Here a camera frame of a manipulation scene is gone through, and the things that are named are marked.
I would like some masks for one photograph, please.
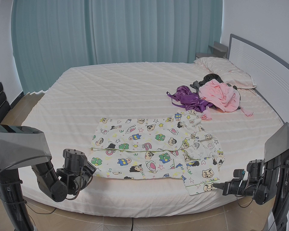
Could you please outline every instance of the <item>bed sheet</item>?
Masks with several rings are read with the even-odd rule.
[[[45,133],[54,168],[62,167],[66,148],[91,154],[91,138],[100,118],[163,118],[178,108],[166,92],[201,81],[208,70],[198,64],[123,63],[70,68],[45,93],[22,125]],[[239,89],[242,106],[254,111],[210,109],[213,120],[203,126],[218,137],[226,161],[222,182],[233,170],[263,159],[264,143],[281,126],[277,114],[253,90]],[[60,209],[112,217],[155,217],[206,211],[235,200],[221,190],[189,195],[182,179],[121,180],[94,177],[73,201],[56,203],[38,188],[30,167],[19,169],[24,196]]]

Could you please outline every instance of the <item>floor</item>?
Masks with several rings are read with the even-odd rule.
[[[34,105],[44,93],[34,93],[24,96],[17,105],[9,111],[1,124],[21,125]],[[27,205],[38,213],[48,213],[54,208],[33,201],[29,198]],[[248,205],[250,197],[238,200],[242,206]],[[254,201],[247,207],[241,208],[236,202],[195,214],[177,215],[172,217],[135,218],[134,231],[188,231],[188,230],[216,230],[216,231],[250,231],[262,230],[274,199],[264,205],[257,205]],[[56,209],[50,215],[34,213],[27,207],[29,215],[38,231],[130,231],[131,218],[102,217],[73,213]],[[0,231],[13,231],[13,226],[0,203]]]

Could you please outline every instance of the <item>teal curtain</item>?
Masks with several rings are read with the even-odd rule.
[[[192,63],[220,41],[222,0],[14,0],[12,45],[23,91],[70,67]]]

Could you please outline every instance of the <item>white wall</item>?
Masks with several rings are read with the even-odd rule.
[[[11,104],[22,92],[11,41],[11,12],[13,0],[0,0],[0,82]]]
[[[289,0],[223,0],[222,44],[231,33],[289,63]]]

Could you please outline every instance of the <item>pillow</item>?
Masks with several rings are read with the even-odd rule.
[[[235,85],[237,88],[251,89],[257,86],[249,74],[234,66],[227,59],[202,57],[194,63],[205,66],[211,73],[219,75],[224,83]]]

